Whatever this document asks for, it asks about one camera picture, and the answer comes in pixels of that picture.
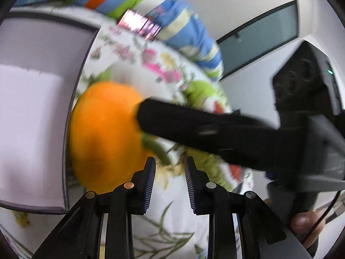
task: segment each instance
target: pink flower print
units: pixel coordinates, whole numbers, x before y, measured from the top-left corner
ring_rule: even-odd
[[[122,33],[122,31],[120,29],[118,29],[118,27],[116,27],[116,26],[109,26],[108,29],[111,33],[113,33],[114,35],[117,35],[117,36],[121,35],[121,33]]]
[[[165,81],[167,83],[178,83],[182,79],[180,71],[167,71],[164,73]]]
[[[153,71],[156,74],[158,74],[158,76],[160,77],[161,80],[165,79],[165,77],[164,77],[165,71],[161,70],[161,68],[157,64],[150,64],[150,63],[144,62],[143,66],[145,66],[146,68],[148,68],[151,71]]]
[[[153,49],[144,49],[141,54],[143,63],[154,65],[157,63],[157,52]]]
[[[114,53],[116,53],[122,60],[130,60],[131,63],[134,62],[134,53],[129,50],[130,46],[123,46],[118,44],[114,48]]]

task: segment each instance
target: blue striped fabric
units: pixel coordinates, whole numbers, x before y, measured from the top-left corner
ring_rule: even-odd
[[[107,15],[126,0],[106,0],[96,9],[97,12]]]
[[[44,1],[49,0],[17,0],[15,6]],[[88,1],[75,0],[75,5],[85,6]],[[125,1],[105,0],[96,11],[108,15]],[[186,0],[162,1],[158,7],[147,11],[148,16],[162,26],[157,37],[194,61],[213,81],[220,79],[223,73],[221,53],[192,6]]]

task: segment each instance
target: cable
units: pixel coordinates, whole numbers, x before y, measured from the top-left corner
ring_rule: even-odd
[[[342,215],[345,212],[344,201],[345,200],[342,199],[340,205],[335,209],[334,213],[326,219],[326,224],[328,224],[330,221],[333,221],[334,219],[336,219],[337,217],[339,217],[340,215]]]
[[[334,204],[337,202],[339,196],[340,196],[341,191],[338,191],[337,194],[335,195],[334,199],[326,209],[326,211],[322,214],[322,216],[319,218],[318,221],[314,224],[314,226],[310,229],[310,231],[306,234],[306,236],[301,240],[301,244],[304,244],[305,241],[309,238],[309,236],[314,232],[316,227],[320,224],[320,222],[326,217],[326,215],[330,212]]]

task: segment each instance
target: black device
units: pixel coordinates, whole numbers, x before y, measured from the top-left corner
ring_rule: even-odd
[[[344,111],[335,73],[329,58],[318,48],[303,41],[273,77],[272,85],[281,128],[303,125],[306,116],[322,114],[342,136],[345,135]],[[310,169],[324,168],[329,176],[332,176],[331,171],[344,171],[344,158],[337,155],[337,150],[334,151],[335,148],[327,144],[322,136],[310,137],[307,143],[309,145],[324,144],[327,148],[325,156],[320,156],[320,152],[311,156],[313,161],[310,161]],[[289,223],[295,214],[307,212],[313,208],[317,193],[306,193],[310,190],[303,190],[300,193],[295,190],[286,190],[281,186],[279,176],[276,177],[277,180],[270,183],[267,189],[272,200],[272,209],[285,223]]]
[[[104,213],[108,213],[105,258],[134,259],[131,215],[149,207],[155,177],[155,159],[148,157],[142,171],[114,191],[97,195],[88,191],[49,234],[32,259],[98,259]],[[208,259],[237,258],[232,213],[238,214],[243,258],[310,255],[254,192],[228,192],[196,169],[193,158],[185,161],[191,208],[209,214]]]
[[[145,132],[232,164],[273,172],[277,180],[268,185],[272,209],[287,226],[297,213],[312,209],[319,192],[345,189],[345,139],[316,112],[286,112],[288,123],[278,130],[254,118],[210,114],[152,99],[141,103],[137,116]],[[316,247],[309,250],[312,255]]]

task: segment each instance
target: screw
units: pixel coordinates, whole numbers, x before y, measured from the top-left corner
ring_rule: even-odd
[[[127,183],[124,184],[124,187],[125,187],[126,189],[132,189],[132,188],[134,187],[134,183],[132,183],[132,182],[127,182]]]
[[[209,189],[214,189],[216,186],[217,186],[217,184],[214,182],[206,183],[206,187],[208,187]]]
[[[87,199],[92,199],[94,197],[94,192],[93,191],[88,191],[85,193],[85,197]]]
[[[256,194],[254,192],[252,192],[252,191],[249,191],[249,192],[246,193],[246,197],[248,199],[254,199],[256,197]]]

